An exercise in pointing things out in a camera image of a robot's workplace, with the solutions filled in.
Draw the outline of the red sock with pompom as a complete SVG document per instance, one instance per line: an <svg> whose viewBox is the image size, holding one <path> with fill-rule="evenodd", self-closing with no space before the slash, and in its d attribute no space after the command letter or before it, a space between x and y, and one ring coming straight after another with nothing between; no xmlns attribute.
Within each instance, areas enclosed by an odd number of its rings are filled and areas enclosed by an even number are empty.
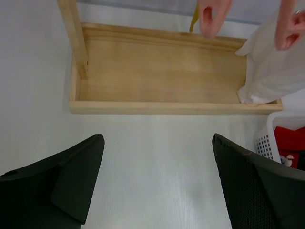
<svg viewBox="0 0 305 229"><path fill-rule="evenodd" d="M281 151L304 151L305 150L305 127L291 130L276 127L274 130L277 147Z"/></svg>
<svg viewBox="0 0 305 229"><path fill-rule="evenodd" d="M305 170L305 151L280 151L280 159L282 164L287 167Z"/></svg>

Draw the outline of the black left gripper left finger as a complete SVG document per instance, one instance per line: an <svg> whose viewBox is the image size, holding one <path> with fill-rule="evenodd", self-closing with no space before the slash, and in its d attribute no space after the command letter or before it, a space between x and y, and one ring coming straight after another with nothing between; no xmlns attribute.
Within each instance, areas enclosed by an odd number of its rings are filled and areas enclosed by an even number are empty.
<svg viewBox="0 0 305 229"><path fill-rule="evenodd" d="M0 177L2 229L79 229L86 223L105 141L77 145Z"/></svg>

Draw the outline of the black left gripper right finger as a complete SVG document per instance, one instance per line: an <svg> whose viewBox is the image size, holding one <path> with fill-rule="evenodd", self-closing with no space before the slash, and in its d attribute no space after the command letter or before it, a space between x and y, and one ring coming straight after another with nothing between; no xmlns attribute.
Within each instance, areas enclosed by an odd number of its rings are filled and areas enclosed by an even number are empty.
<svg viewBox="0 0 305 229"><path fill-rule="evenodd" d="M220 134L214 158L233 229L303 229L305 173L249 151Z"/></svg>

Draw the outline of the pink round clip hanger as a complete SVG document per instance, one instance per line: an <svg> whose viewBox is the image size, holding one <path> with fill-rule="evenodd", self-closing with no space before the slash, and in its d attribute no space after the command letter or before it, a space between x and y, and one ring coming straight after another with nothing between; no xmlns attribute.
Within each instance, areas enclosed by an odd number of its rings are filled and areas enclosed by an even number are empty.
<svg viewBox="0 0 305 229"><path fill-rule="evenodd" d="M218 34L232 3L231 0L199 0L197 2L197 15L204 37L213 38ZM295 0L281 1L274 36L278 50L288 50L305 35L305 11L296 10L296 5Z"/></svg>

